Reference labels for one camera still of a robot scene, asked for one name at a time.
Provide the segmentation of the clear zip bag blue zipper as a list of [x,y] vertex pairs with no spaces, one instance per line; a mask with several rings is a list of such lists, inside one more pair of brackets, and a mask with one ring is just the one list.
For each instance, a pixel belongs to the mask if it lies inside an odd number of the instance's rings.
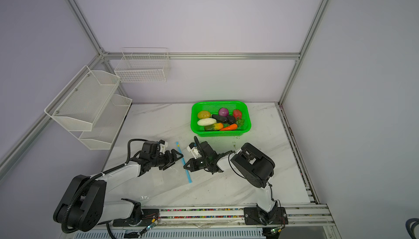
[[[174,148],[182,153],[179,147]],[[134,159],[140,162],[138,151]],[[139,173],[139,191],[136,193],[141,200],[150,200],[153,197],[171,191],[175,188],[192,183],[190,173],[183,168],[185,165],[184,155],[181,160],[168,160],[164,152],[166,163],[175,161],[176,163],[166,170],[151,168],[150,170],[141,170]]]

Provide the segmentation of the green plastic basket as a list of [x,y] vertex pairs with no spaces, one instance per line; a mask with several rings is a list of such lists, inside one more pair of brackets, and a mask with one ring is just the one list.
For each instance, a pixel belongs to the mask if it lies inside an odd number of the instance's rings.
[[[197,114],[200,111],[208,111],[212,114],[218,114],[220,108],[227,108],[229,115],[232,116],[233,110],[240,110],[242,112],[242,119],[246,120],[246,124],[243,127],[238,128],[234,131],[212,131],[206,132],[204,126],[198,126]],[[251,120],[248,113],[247,105],[241,101],[210,101],[210,102],[198,102],[192,106],[191,110],[191,130],[201,137],[215,137],[215,136],[240,136],[244,133],[249,132],[251,129]]]

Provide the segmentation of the purple toy onion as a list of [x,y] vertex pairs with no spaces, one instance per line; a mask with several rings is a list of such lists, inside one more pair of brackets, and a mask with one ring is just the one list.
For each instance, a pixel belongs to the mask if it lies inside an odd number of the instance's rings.
[[220,108],[218,114],[223,117],[227,117],[229,115],[229,110],[227,108]]

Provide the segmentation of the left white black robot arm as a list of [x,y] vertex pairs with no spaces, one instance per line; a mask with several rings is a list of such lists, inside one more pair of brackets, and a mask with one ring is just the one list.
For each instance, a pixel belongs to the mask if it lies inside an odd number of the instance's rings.
[[124,163],[94,176],[78,175],[72,179],[53,214],[53,220],[61,225],[62,232],[87,232],[98,224],[109,225],[115,220],[124,220],[134,227],[143,220],[157,219],[157,213],[145,214],[139,201],[126,197],[116,201],[106,198],[115,188],[143,176],[152,168],[164,171],[183,158],[177,150],[168,150],[163,140],[139,139],[143,146],[133,154],[132,143],[136,141],[128,141]]

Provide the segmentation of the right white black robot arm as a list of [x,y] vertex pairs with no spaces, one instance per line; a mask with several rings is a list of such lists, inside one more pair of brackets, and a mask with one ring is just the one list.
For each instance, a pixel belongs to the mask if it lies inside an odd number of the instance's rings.
[[275,163],[265,153],[250,143],[245,143],[237,151],[217,153],[208,142],[199,142],[194,137],[187,150],[193,158],[183,168],[189,172],[205,170],[211,174],[232,170],[238,177],[255,187],[257,222],[268,225],[277,217],[279,201],[273,197],[270,178],[274,176]]

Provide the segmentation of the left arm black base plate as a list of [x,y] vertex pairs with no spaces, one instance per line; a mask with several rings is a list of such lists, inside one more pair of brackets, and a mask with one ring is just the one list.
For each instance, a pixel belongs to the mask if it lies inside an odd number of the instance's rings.
[[159,218],[160,211],[157,208],[142,208],[136,210],[129,218],[112,221],[114,227],[146,227],[153,219]]

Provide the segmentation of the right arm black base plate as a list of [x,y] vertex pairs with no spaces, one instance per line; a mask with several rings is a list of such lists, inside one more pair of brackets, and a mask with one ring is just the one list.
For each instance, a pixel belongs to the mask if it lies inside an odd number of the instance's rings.
[[288,225],[288,215],[284,207],[274,207],[266,212],[259,207],[245,207],[243,209],[246,225]]

